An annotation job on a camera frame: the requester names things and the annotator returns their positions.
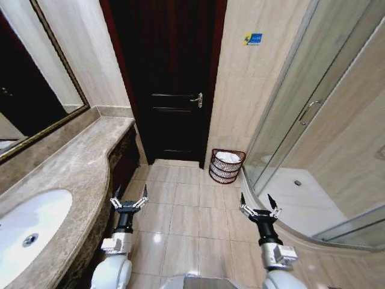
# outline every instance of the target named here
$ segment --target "wicker wastebasket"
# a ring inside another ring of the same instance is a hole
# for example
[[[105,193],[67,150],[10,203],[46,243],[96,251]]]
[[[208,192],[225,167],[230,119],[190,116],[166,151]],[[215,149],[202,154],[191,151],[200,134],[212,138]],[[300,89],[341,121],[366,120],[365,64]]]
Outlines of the wicker wastebasket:
[[[238,163],[227,163],[217,158],[217,152],[230,152],[237,155],[241,161]],[[213,149],[209,168],[210,177],[220,184],[231,184],[236,180],[245,158],[246,154],[244,152]]]

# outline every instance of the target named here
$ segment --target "blue sticker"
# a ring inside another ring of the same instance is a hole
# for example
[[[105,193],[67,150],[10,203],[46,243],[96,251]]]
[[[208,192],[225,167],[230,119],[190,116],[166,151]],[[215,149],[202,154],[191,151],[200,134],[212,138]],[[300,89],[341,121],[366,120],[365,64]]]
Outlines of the blue sticker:
[[[262,40],[262,33],[247,33],[244,38],[244,45],[259,45]]]

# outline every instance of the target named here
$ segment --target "vanity counter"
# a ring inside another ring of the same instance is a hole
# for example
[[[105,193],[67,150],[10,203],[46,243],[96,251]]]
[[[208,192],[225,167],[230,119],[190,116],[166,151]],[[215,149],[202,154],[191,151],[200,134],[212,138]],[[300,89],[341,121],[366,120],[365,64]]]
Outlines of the vanity counter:
[[[59,284],[105,205],[111,175],[108,157],[134,122],[131,118],[98,118],[0,195],[0,216],[39,193],[57,188],[70,191],[73,199],[56,234],[7,288],[54,288]]]

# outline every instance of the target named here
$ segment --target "gold mirror frame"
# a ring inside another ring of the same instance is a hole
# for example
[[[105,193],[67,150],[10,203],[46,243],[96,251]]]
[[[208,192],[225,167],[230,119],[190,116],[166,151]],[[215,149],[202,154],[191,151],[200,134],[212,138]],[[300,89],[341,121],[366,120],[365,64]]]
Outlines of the gold mirror frame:
[[[78,108],[75,111],[72,111],[68,116],[62,118],[61,120],[55,122],[54,124],[50,125],[49,127],[43,129],[42,131],[38,132],[37,134],[28,137],[26,140],[20,142],[19,144],[15,145],[8,151],[4,152],[2,155],[0,155],[0,164],[6,162],[11,157],[15,156],[19,152],[23,151],[24,149],[31,146],[33,143],[37,142],[38,140],[42,139],[46,135],[52,133],[56,129],[60,128],[61,126],[65,125],[67,122],[78,116],[79,114],[83,113],[85,110],[90,108],[90,104],[86,100],[84,93],[82,91],[82,88],[79,85],[78,80],[76,79],[75,75],[73,74],[73,71],[71,67],[68,64],[68,61],[66,57],[64,56],[63,51],[61,50],[58,41],[56,40],[56,37],[54,33],[52,32],[47,19],[45,18],[37,0],[29,0],[29,3],[32,5],[32,8],[34,9],[40,23],[43,25],[44,30],[46,31],[46,34],[51,41],[52,45],[55,48],[56,53],[58,54],[60,61],[62,62],[65,70],[68,73],[68,76],[70,77],[73,86],[75,86],[76,91],[78,92],[81,100],[83,101],[83,106]]]

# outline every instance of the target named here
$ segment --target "white sink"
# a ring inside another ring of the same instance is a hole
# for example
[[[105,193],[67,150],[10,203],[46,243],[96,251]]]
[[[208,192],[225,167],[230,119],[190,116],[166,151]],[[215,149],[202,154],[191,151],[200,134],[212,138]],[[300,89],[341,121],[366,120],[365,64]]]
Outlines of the white sink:
[[[52,190],[34,196],[0,219],[0,288],[12,282],[43,250],[71,204],[69,191]]]

